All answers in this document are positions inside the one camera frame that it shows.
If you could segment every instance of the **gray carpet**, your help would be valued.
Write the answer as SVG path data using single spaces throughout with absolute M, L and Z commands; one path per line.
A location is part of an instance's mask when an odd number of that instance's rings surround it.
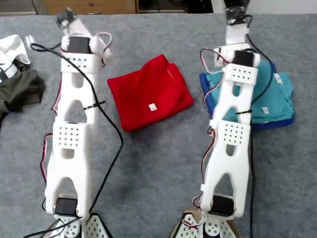
M 119 117 L 106 80 L 139 69 L 163 53 L 182 71 L 195 104 L 160 123 L 134 133 L 123 133 L 125 146 L 101 194 L 95 211 L 115 238 L 166 238 L 181 212 L 191 207 L 199 192 L 200 161 L 209 144 L 209 116 L 202 104 L 198 75 L 202 47 L 224 44 L 222 15 L 83 16 L 91 32 L 112 33 L 115 60 L 100 74 L 98 95 L 106 112 Z M 256 238 L 317 237 L 316 65 L 317 15 L 256 15 L 254 42 L 288 72 L 294 84 L 296 122 L 292 126 L 255 134 L 254 204 Z M 31 34 L 53 46 L 61 33 L 49 16 L 4 17 L 0 37 Z M 47 228 L 52 215 L 41 210 L 44 183 L 39 170 L 43 135 L 52 130 L 60 59 L 29 52 L 34 68 L 45 79 L 47 91 L 40 105 L 10 115 L 0 132 L 1 237 L 20 238 Z M 79 119 L 80 109 L 72 114 Z M 97 139 L 92 143 L 92 190 L 95 194 L 118 148 L 118 137 L 99 114 Z M 222 191 L 230 191 L 224 180 Z M 235 222 L 249 235 L 250 190 L 245 214 Z

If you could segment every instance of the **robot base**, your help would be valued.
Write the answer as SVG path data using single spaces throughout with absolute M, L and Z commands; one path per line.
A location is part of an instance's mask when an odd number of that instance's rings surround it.
M 62 222 L 57 221 L 50 228 L 55 228 L 62 225 Z M 75 232 L 78 233 L 74 227 L 76 227 L 75 223 L 70 224 L 61 234 L 59 233 L 62 231 L 62 229 L 59 229 L 50 233 L 46 233 L 44 236 L 42 236 L 42 238 L 83 238 L 81 232 L 74 236 Z M 86 227 L 84 230 L 86 233 L 85 238 L 113 238 L 107 227 L 102 222 L 101 218 L 96 213 L 91 214 L 90 218 L 86 221 Z
M 232 221 L 220 222 L 220 227 L 217 227 L 207 220 L 202 225 L 204 235 L 199 237 L 198 229 L 186 226 L 182 223 L 183 219 L 194 225 L 201 219 L 201 213 L 198 209 L 186 209 L 168 238 L 242 238 Z

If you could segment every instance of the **dark green cloth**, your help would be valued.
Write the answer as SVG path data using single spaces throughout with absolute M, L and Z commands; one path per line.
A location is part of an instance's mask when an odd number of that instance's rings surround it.
M 3 119 L 12 112 L 22 112 L 25 105 L 42 101 L 45 84 L 35 69 L 14 75 L 0 83 L 0 128 Z

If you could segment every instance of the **cable tie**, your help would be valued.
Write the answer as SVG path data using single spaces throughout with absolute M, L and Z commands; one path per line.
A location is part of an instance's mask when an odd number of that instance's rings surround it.
M 90 109 L 90 108 L 98 107 L 98 106 L 100 106 L 101 104 L 104 104 L 104 103 L 106 103 L 106 101 L 94 103 L 91 106 L 88 106 L 88 107 L 84 108 L 84 111 L 87 110 L 87 109 Z
M 244 112 L 239 112 L 239 113 L 236 113 L 236 115 L 239 115 L 239 114 L 245 114 L 245 113 L 252 113 L 252 109 L 249 109 L 249 110 L 244 111 Z

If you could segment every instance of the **white wall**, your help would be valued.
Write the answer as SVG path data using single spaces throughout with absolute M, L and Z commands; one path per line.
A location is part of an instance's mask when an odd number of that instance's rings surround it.
M 317 13 L 317 0 L 250 0 L 247 13 Z

